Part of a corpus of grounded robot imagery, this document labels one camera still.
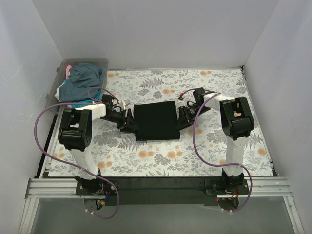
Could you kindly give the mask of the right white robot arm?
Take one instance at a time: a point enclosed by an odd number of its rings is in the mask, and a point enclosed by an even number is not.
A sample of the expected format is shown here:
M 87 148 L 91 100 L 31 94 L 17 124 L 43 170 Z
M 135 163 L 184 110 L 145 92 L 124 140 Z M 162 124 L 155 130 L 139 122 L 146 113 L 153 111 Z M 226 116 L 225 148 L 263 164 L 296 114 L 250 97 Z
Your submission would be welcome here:
M 208 91 L 204 88 L 191 89 L 195 102 L 185 101 L 183 92 L 178 100 L 183 106 L 178 108 L 178 128 L 180 130 L 193 127 L 198 117 L 211 110 L 220 112 L 221 126 L 226 136 L 226 162 L 225 164 L 205 164 L 222 168 L 219 183 L 216 184 L 223 192 L 231 194 L 237 191 L 244 183 L 243 156 L 247 138 L 254 129 L 254 118 L 246 97 L 227 97 L 218 92 Z

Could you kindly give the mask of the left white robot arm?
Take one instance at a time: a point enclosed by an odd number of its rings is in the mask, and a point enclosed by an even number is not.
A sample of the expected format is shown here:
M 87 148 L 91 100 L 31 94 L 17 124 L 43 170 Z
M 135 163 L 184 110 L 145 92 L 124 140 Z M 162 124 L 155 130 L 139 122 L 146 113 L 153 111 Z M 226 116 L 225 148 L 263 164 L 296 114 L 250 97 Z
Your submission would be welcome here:
M 112 95 L 103 95 L 101 104 L 91 104 L 81 108 L 64 109 L 58 132 L 58 141 L 73 156 L 75 163 L 81 167 L 81 173 L 75 179 L 83 189 L 93 195 L 104 191 L 106 183 L 100 176 L 89 146 L 92 141 L 92 121 L 103 119 L 117 124 L 117 128 L 126 133 L 138 130 L 130 109 L 125 107 L 129 101 L 114 104 Z

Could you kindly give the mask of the black t-shirt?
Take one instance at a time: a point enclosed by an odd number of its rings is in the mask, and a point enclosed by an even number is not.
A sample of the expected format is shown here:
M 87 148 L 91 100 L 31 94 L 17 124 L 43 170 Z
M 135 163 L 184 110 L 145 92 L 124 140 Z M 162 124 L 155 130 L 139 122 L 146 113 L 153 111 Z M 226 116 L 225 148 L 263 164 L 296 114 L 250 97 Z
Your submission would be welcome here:
M 136 141 L 180 139 L 174 101 L 135 105 L 134 122 L 138 126 Z

